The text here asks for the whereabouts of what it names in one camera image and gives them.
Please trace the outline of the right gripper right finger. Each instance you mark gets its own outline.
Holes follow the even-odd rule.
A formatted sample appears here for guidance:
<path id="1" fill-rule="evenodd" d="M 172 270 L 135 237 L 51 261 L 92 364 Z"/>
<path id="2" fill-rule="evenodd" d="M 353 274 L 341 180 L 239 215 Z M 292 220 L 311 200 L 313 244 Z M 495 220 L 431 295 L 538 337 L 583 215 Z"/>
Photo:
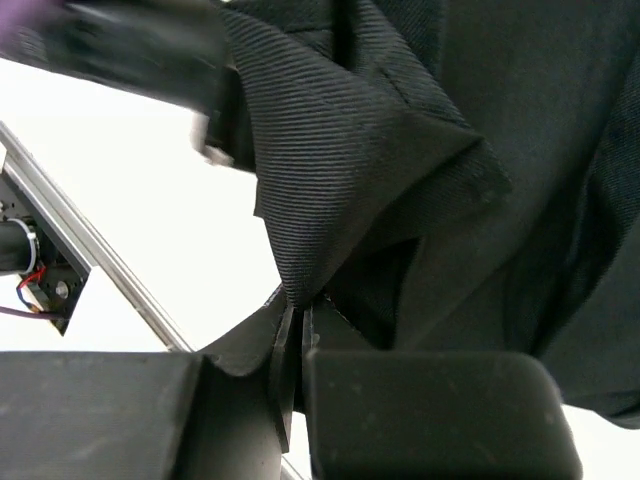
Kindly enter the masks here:
<path id="1" fill-rule="evenodd" d="M 304 314 L 317 479 L 578 479 L 557 388 L 509 352 L 373 349 L 327 301 Z"/>

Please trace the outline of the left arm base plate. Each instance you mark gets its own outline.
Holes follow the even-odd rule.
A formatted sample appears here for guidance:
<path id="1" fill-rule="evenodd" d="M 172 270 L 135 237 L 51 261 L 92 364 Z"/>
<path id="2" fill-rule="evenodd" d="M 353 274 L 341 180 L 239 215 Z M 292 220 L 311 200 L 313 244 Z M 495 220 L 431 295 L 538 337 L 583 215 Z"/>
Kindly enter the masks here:
<path id="1" fill-rule="evenodd" d="M 16 295 L 31 317 L 64 335 L 88 280 L 87 255 L 62 218 L 55 191 L 6 168 L 1 173 L 1 274 L 17 275 Z"/>

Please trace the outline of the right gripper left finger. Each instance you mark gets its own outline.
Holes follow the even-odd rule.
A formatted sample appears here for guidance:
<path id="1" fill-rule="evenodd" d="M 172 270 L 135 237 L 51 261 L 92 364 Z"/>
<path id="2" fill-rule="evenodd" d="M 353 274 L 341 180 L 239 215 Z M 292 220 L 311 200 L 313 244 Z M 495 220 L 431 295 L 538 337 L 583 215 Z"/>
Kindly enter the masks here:
<path id="1" fill-rule="evenodd" d="M 5 479 L 276 479 L 283 294 L 198 353 L 6 352 Z"/>

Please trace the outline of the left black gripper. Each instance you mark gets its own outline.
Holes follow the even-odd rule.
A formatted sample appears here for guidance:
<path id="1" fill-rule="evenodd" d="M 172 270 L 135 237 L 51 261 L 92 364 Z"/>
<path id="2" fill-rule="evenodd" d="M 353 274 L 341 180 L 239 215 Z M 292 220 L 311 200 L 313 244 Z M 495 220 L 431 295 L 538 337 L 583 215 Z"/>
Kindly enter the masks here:
<path id="1" fill-rule="evenodd" d="M 188 108 L 194 148 L 233 162 L 238 86 L 212 1 L 17 1 L 14 59 Z"/>

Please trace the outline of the black skirt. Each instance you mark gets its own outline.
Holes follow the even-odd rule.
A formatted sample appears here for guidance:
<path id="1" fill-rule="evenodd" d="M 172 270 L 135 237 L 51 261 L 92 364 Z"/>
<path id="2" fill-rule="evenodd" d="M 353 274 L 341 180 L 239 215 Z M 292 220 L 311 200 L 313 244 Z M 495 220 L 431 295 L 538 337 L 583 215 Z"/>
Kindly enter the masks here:
<path id="1" fill-rule="evenodd" d="M 639 425 L 639 5 L 233 1 L 256 212 L 298 308 L 513 350 Z"/>

